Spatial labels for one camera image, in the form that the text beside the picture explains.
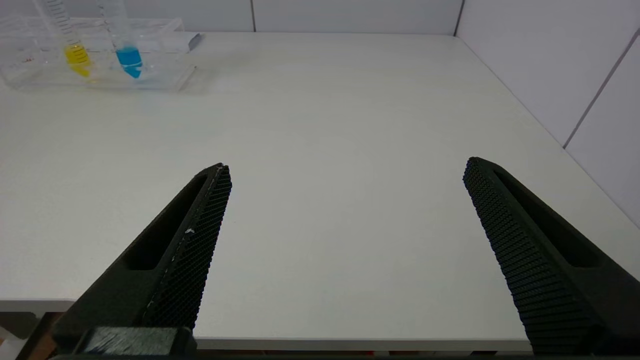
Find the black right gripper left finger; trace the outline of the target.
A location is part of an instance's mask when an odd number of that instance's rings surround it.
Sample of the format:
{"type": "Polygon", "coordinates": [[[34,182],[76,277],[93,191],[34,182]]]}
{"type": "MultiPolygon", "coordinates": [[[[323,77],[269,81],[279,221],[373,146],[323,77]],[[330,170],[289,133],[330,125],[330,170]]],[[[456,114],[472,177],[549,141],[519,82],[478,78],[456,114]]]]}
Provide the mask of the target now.
{"type": "Polygon", "coordinates": [[[197,173],[58,319],[57,348],[97,328],[193,330],[232,188],[221,162],[197,173]]]}

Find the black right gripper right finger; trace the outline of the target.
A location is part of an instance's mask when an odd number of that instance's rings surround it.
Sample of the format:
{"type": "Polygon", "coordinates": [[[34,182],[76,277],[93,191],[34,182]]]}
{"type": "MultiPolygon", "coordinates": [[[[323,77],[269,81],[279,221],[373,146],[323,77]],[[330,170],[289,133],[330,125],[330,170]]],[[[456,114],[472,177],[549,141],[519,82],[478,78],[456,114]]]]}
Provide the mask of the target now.
{"type": "Polygon", "coordinates": [[[639,354],[634,276],[498,164],[471,157],[462,182],[534,354],[639,354]]]}

